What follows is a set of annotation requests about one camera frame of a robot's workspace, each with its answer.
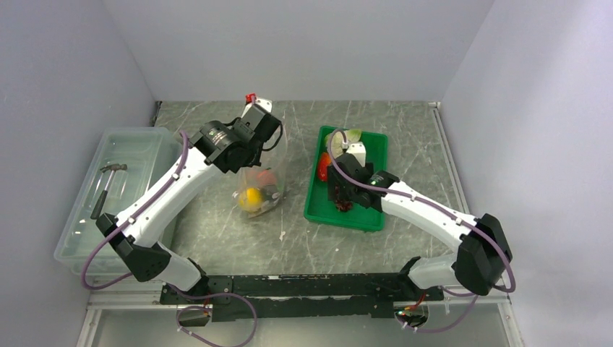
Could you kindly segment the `dark red grape bunch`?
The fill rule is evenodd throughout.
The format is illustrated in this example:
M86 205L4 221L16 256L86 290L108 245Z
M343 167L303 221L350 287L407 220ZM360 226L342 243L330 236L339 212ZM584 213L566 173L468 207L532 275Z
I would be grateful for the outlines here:
M335 192L332 201L336 210L341 213L346 213L353 208L353 202L345 193Z

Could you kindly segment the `pink peach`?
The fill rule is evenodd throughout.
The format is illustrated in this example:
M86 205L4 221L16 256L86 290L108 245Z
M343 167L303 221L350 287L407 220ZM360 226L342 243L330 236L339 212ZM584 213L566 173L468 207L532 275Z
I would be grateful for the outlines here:
M256 186L262 189L278 188L278 177L272 169L260 171L256 175Z

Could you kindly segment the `clear zip top bag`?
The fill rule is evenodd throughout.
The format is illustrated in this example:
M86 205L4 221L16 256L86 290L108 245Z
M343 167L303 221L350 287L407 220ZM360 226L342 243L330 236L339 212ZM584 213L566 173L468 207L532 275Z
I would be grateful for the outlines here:
M278 206L286 186L288 139L286 128L276 130L260 156L260 166L241 168L232 197L245 218L255 218Z

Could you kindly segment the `orange fruit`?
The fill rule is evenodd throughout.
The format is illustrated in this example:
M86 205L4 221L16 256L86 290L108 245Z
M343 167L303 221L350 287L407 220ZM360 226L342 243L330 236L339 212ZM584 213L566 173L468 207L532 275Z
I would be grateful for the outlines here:
M256 213L264 203L261 191L256 187L246 188L238 196L239 207L248 213Z

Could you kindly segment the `white green cabbage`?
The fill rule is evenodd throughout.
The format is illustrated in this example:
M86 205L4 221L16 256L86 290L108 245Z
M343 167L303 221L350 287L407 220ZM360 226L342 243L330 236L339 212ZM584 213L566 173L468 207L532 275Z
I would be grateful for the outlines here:
M325 145L327 151L332 154L334 158L342 155L349 145L361 141L362 130L361 129L346 129L342 132L334 134L333 139L330 140L331 134L325 137Z

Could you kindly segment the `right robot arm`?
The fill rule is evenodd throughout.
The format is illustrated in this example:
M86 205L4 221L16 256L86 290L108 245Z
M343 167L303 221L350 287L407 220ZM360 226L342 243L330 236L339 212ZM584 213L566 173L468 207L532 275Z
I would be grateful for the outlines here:
M349 153L327 166L329 200L352 202L417 226L445 244L452 254L416 257L400 271L398 290L415 300L426 289L462 286L479 296L496 289L512 293L516 280L513 255L500 221L488 213L480 218L461 213L426 197L386 171L360 164Z

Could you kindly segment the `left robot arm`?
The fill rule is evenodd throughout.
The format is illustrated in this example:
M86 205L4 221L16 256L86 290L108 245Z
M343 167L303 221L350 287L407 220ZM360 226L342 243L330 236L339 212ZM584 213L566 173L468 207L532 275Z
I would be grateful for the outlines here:
M272 114L268 99L247 103L233 121L209 121L192 137L181 133L179 159L162 177L127 209L102 214L96 226L139 282L161 280L172 285L191 304L207 295L209 278L188 257L162 245L166 226L216 176L238 173L241 168L261 166L265 143L280 137L283 125Z

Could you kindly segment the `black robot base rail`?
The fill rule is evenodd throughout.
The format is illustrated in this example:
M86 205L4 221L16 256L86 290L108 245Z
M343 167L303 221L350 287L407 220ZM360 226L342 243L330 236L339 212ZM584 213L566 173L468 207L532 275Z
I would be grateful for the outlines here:
M391 318L394 311L417 301L442 301L437 287L420 289L397 273L319 275L211 275L208 285L180 296L164 285L163 305L187 306L212 298L213 322L258 318L367 315Z

